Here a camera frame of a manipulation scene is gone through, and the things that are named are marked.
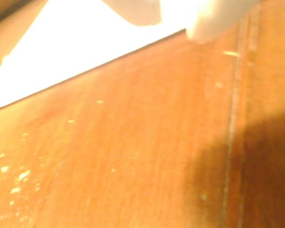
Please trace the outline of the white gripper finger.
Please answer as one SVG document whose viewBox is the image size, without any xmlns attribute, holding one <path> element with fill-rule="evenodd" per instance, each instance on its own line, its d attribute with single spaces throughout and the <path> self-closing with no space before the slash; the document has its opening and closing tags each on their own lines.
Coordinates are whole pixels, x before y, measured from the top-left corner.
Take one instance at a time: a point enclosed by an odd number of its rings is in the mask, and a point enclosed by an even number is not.
<svg viewBox="0 0 285 228">
<path fill-rule="evenodd" d="M 103 0 L 103 3 L 135 26 L 157 25 L 162 21 L 159 0 Z"/>
<path fill-rule="evenodd" d="M 186 34 L 194 42 L 208 42 L 239 22 L 260 0 L 192 0 L 187 7 Z"/>
</svg>

